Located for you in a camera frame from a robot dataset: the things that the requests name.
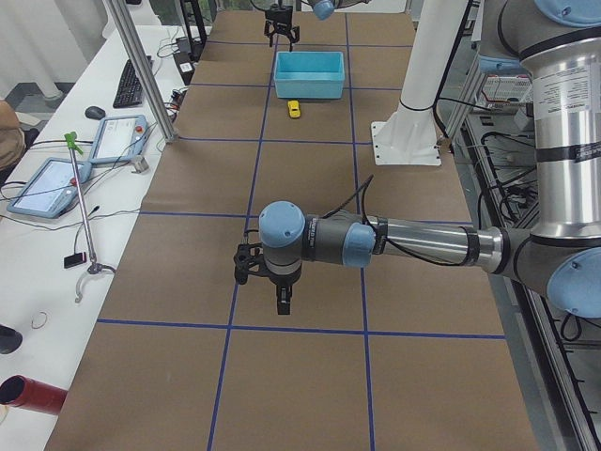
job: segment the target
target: tablet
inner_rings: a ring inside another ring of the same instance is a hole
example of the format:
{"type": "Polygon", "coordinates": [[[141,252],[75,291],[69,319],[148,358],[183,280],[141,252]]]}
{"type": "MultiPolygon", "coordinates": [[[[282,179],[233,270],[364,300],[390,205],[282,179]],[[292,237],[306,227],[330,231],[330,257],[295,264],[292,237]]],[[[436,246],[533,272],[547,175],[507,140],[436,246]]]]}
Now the tablet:
{"type": "MultiPolygon", "coordinates": [[[[92,164],[77,162],[77,165],[80,183],[85,183],[92,173],[92,164]]],[[[49,158],[10,201],[7,210],[42,218],[55,218],[77,197],[77,188],[71,182],[73,179],[70,160],[49,158]]]]}
{"type": "Polygon", "coordinates": [[[92,164],[127,163],[144,149],[149,133],[143,115],[105,117],[100,121],[89,161],[92,164]]]}

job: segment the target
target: black mouse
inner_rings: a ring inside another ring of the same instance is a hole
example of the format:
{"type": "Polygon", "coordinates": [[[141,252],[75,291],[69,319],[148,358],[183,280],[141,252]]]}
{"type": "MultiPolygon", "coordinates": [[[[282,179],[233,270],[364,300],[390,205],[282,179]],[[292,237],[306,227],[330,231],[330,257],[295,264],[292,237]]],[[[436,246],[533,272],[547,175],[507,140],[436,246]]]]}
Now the black mouse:
{"type": "Polygon", "coordinates": [[[99,106],[88,106],[85,109],[85,117],[88,119],[101,120],[106,116],[106,112],[99,106]]]}

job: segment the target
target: keyboard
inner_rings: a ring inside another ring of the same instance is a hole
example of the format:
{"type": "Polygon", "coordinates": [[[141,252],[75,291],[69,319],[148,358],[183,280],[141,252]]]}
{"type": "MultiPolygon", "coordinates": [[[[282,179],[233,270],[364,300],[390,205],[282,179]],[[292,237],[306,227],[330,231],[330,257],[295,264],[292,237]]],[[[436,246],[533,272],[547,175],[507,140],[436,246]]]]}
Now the keyboard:
{"type": "MultiPolygon", "coordinates": [[[[152,58],[146,56],[148,64],[152,67],[152,58]]],[[[128,59],[121,72],[119,86],[116,89],[115,101],[113,108],[129,108],[142,104],[142,85],[135,74],[135,69],[131,60],[128,59]]]]}

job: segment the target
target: table surface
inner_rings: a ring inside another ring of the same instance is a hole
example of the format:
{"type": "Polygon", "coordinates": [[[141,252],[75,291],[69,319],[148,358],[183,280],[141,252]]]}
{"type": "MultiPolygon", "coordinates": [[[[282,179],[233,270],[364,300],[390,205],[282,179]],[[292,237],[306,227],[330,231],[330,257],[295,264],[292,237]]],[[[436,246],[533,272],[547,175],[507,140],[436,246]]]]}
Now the table surface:
{"type": "Polygon", "coordinates": [[[448,152],[440,167],[374,162],[409,17],[295,14],[296,48],[342,52],[347,74],[341,99],[301,101],[300,119],[275,94],[287,43],[269,48],[264,21],[219,13],[47,449],[535,449],[479,269],[305,263],[289,317],[269,281],[235,284],[265,205],[324,213],[370,174],[369,213],[470,224],[448,152]]]}
{"type": "MultiPolygon", "coordinates": [[[[148,54],[153,55],[153,72],[163,99],[169,101],[172,89],[183,87],[173,57],[158,58],[157,49],[169,41],[179,27],[139,26],[138,33],[148,54]]],[[[42,130],[37,141],[62,139],[66,132],[76,131],[78,139],[93,140],[99,122],[84,116],[87,106],[98,105],[108,117],[145,115],[148,124],[154,116],[148,101],[140,107],[112,107],[118,80],[127,55],[117,32],[113,33],[91,61],[81,78],[42,130]]],[[[161,132],[154,127],[146,143],[144,155],[149,169],[133,174],[125,165],[111,170],[111,165],[95,168],[92,176],[109,171],[85,195],[90,212],[100,206],[95,215],[110,215],[133,211],[140,203],[161,158],[164,145],[161,132]]],[[[82,146],[85,158],[90,146],[82,146]]],[[[69,158],[60,144],[32,147],[14,170],[9,181],[27,181],[49,157],[69,158]]],[[[5,195],[18,189],[5,188],[5,195]]],[[[60,227],[76,224],[58,231],[46,231],[9,219],[0,220],[0,319],[23,334],[23,344],[13,353],[2,356],[0,380],[15,374],[69,388],[85,350],[98,313],[111,285],[113,276],[102,273],[85,279],[84,297],[75,303],[75,284],[88,265],[64,270],[63,257],[73,253],[77,224],[81,221],[79,207],[54,220],[27,217],[6,212],[8,202],[0,202],[0,213],[27,223],[60,227]],[[39,329],[34,325],[44,323],[39,329]]],[[[99,262],[117,266],[127,243],[137,213],[124,213],[91,221],[91,230],[99,262]]],[[[85,234],[80,233],[78,250],[86,250],[85,234]]],[[[0,426],[0,447],[20,451],[43,449],[53,430],[56,417],[23,409],[9,409],[0,426]]]]}

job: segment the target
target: yellow object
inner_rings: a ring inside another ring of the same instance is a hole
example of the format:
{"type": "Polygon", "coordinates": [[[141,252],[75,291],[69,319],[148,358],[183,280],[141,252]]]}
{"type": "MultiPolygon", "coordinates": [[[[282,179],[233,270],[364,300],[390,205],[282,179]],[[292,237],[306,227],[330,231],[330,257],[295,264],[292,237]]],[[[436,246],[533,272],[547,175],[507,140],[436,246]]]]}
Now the yellow object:
{"type": "Polygon", "coordinates": [[[299,101],[288,101],[288,114],[293,119],[301,117],[301,106],[299,105],[299,101]]]}

